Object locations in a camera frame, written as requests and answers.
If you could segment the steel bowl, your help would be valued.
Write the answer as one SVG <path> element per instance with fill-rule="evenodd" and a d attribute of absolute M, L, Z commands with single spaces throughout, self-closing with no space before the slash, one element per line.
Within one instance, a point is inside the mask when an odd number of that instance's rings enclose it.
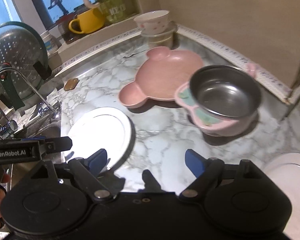
<path fill-rule="evenodd" d="M 246 67 L 203 67 L 175 91 L 174 100 L 203 133 L 237 136 L 249 128 L 262 102 L 256 81 L 258 65 L 248 63 Z"/>

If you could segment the pink bear-shaped plate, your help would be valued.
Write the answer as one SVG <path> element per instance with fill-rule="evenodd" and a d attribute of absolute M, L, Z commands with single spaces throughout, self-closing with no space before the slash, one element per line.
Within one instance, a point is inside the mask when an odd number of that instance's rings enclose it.
<path fill-rule="evenodd" d="M 160 46 L 148 50 L 146 56 L 134 80 L 119 92 L 119 101 L 127 108 L 139 108 L 149 99 L 173 101 L 178 87 L 204 66 L 202 58 L 189 50 Z"/>

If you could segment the stainless steel sink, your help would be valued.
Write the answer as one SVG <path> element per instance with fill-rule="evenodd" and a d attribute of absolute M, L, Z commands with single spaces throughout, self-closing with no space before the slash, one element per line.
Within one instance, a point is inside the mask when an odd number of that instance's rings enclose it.
<path fill-rule="evenodd" d="M 61 109 L 62 104 L 56 102 L 53 105 L 56 113 L 49 109 L 49 107 L 38 108 L 38 115 L 30 118 L 27 125 L 14 134 L 15 139 L 45 137 L 55 138 L 61 135 Z"/>

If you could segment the white round plate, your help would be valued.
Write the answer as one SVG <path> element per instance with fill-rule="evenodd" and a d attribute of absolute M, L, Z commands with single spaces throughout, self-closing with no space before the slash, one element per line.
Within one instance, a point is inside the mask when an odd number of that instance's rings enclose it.
<path fill-rule="evenodd" d="M 127 157 L 134 142 L 134 128 L 128 116 L 114 107 L 100 107 L 83 113 L 62 136 L 72 140 L 64 151 L 65 161 L 87 159 L 100 149 L 107 152 L 104 171 L 116 170 Z"/>

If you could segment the brown soap bar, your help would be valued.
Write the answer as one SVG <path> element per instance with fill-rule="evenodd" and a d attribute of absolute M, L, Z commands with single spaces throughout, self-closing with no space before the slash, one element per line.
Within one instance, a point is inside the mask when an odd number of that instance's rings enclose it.
<path fill-rule="evenodd" d="M 73 89 L 76 88 L 76 86 L 77 86 L 78 83 L 79 83 L 79 79 L 78 79 L 78 78 L 69 79 L 69 80 L 65 83 L 63 89 L 64 89 L 65 91 L 73 90 Z"/>

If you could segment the metal colander with green rim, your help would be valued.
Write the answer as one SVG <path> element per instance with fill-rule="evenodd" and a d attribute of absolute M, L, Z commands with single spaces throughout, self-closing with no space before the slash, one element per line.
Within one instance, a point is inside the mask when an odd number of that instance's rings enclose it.
<path fill-rule="evenodd" d="M 18 110 L 25 106 L 24 100 L 34 95 L 18 73 L 35 89 L 52 73 L 44 42 L 29 25 L 16 21 L 0 25 L 0 70 L 5 67 L 14 70 L 0 74 L 0 100 L 8 108 Z"/>

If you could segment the white plate at right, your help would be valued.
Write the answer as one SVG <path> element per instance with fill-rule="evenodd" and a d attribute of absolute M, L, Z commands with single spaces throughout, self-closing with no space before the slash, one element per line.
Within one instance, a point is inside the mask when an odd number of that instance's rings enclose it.
<path fill-rule="evenodd" d="M 300 153 L 281 154 L 264 165 L 262 170 L 292 204 L 292 213 L 284 233 L 290 239 L 300 239 Z"/>

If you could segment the small white plastic bottle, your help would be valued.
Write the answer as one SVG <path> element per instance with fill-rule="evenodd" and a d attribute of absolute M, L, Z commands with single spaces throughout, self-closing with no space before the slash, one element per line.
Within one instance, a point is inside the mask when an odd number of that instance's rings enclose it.
<path fill-rule="evenodd" d="M 43 32 L 40 36 L 44 42 L 48 54 L 54 54 L 55 52 L 57 52 L 58 46 L 55 42 L 55 38 L 50 34 L 48 30 Z"/>

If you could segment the dark glass jar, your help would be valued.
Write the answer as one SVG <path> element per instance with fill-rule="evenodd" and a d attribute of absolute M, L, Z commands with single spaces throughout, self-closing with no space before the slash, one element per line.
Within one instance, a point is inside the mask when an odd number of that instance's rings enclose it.
<path fill-rule="evenodd" d="M 78 36 L 69 29 L 69 23 L 72 19 L 73 17 L 65 15 L 60 17 L 56 22 L 58 30 L 66 44 L 71 44 L 78 40 Z"/>

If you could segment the yellow mug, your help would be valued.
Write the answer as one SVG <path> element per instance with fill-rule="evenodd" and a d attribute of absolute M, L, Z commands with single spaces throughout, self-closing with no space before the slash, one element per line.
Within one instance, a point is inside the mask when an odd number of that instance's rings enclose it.
<path fill-rule="evenodd" d="M 106 22 L 106 18 L 98 8 L 89 9 L 77 17 L 71 20 L 68 24 L 68 28 L 72 33 L 75 34 L 90 34 L 101 29 Z M 77 23 L 79 30 L 73 28 L 73 24 Z"/>

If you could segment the clear plastic lidded container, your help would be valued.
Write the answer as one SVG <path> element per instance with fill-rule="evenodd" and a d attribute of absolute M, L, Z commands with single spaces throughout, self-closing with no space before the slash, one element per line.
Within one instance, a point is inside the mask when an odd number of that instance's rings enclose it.
<path fill-rule="evenodd" d="M 177 30 L 177 25 L 173 21 L 171 21 L 168 25 L 168 28 L 163 33 L 150 35 L 145 34 L 142 31 L 141 36 L 146 39 L 148 47 L 150 49 L 155 47 L 168 47 L 172 49 L 174 44 L 174 35 Z"/>

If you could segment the white floral ceramic bowl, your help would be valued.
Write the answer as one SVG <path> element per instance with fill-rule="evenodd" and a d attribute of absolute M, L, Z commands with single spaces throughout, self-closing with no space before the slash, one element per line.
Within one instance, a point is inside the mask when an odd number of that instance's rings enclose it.
<path fill-rule="evenodd" d="M 168 28 L 169 15 L 168 10 L 156 10 L 136 16 L 134 22 L 144 34 L 157 35 Z"/>

